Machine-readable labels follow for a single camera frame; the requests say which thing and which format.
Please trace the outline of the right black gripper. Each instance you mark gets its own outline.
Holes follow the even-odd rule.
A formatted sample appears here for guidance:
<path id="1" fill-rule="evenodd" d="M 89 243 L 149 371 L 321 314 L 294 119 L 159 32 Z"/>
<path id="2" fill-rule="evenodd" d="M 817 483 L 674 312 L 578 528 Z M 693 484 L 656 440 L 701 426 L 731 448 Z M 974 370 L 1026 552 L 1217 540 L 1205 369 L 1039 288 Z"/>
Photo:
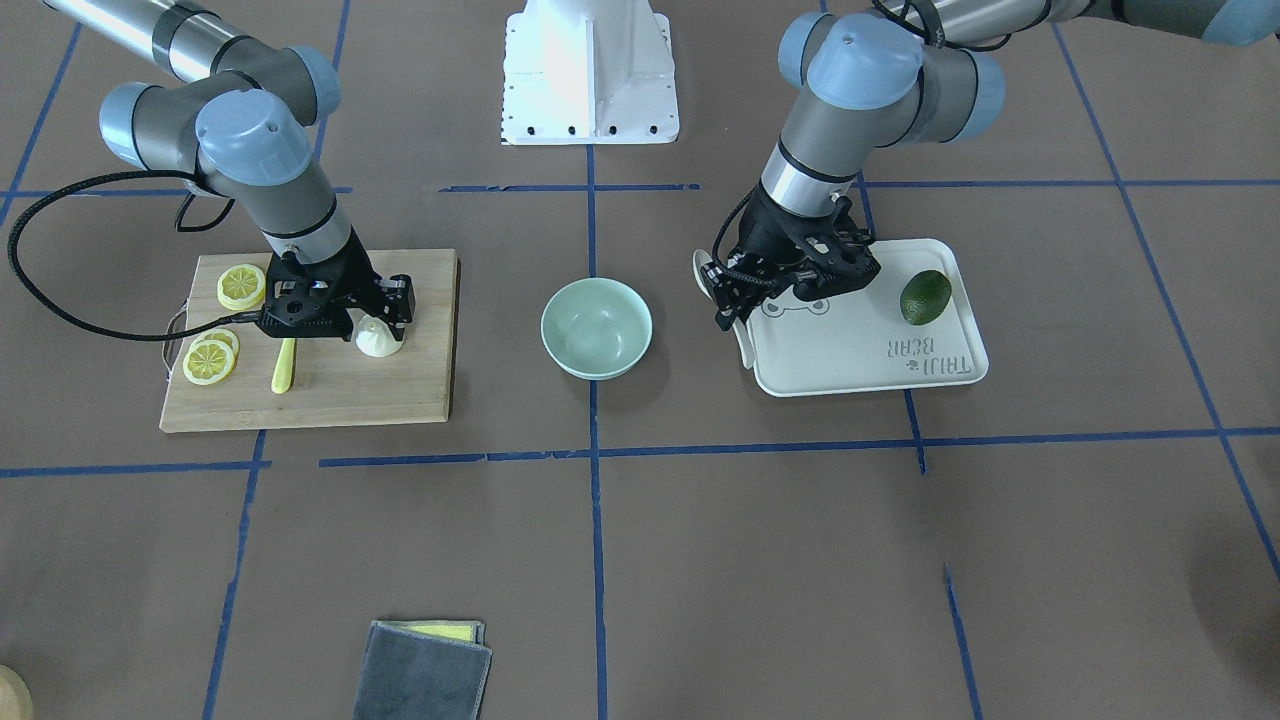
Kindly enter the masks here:
<path id="1" fill-rule="evenodd" d="M 412 278 L 378 274 L 361 245 L 346 245 L 329 259 L 311 264 L 303 264 L 292 251 L 274 255 L 266 278 L 257 328 L 273 338 L 348 341 L 352 336 L 381 334 L 385 323 L 406 327 L 413 322 Z"/>

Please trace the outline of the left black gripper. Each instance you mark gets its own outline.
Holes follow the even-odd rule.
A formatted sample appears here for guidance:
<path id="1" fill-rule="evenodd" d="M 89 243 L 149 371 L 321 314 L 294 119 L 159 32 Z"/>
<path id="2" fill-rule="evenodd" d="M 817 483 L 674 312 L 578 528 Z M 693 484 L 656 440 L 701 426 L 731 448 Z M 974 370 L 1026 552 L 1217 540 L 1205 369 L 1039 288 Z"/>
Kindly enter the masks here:
<path id="1" fill-rule="evenodd" d="M 868 287 L 881 273 L 872 254 L 874 236 L 851 218 L 852 201 L 840 193 L 831 209 L 800 217 L 778 205 L 758 184 L 737 202 L 712 243 L 716 324 L 745 324 L 764 301 L 791 291 L 815 302 Z"/>

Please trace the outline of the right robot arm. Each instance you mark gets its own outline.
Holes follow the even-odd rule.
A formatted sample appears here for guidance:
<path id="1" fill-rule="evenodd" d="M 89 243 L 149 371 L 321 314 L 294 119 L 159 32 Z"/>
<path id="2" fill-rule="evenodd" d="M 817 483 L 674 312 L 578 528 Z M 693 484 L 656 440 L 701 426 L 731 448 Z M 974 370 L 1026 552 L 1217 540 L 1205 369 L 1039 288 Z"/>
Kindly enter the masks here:
<path id="1" fill-rule="evenodd" d="M 180 81 L 113 90 L 100 135 L 132 177 L 177 178 L 251 217 L 271 247 L 255 320 L 262 333 L 349 340 L 349 310 L 358 309 L 403 340 L 412 281 L 374 270 L 308 138 L 340 104 L 324 54 L 271 47 L 193 1 L 55 1 L 52 9 Z"/>

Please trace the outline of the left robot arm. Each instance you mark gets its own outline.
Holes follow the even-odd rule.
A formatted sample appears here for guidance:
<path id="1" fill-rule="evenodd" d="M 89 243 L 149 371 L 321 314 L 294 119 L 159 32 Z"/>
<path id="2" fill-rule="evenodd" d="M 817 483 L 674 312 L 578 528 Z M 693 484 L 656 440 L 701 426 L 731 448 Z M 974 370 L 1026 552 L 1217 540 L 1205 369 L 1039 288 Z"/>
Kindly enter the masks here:
<path id="1" fill-rule="evenodd" d="M 876 1 L 799 17 L 778 65 L 797 97 L 754 188 L 730 213 L 735 246 L 700 258 L 698 283 L 730 331 L 782 293 L 826 301 L 881 265 L 849 190 L 876 149 L 983 133 L 1004 106 L 995 51 L 1043 23 L 1096 18 L 1247 46 L 1277 32 L 1275 1 Z"/>

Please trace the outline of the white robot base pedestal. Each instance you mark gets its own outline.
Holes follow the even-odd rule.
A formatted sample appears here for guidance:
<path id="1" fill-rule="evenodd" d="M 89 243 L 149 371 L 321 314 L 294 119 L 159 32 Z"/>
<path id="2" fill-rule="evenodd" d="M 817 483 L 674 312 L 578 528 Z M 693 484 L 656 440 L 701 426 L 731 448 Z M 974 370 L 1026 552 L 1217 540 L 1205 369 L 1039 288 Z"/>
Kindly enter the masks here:
<path id="1" fill-rule="evenodd" d="M 527 1 L 506 20 L 500 142 L 672 143 L 669 18 L 648 1 Z"/>

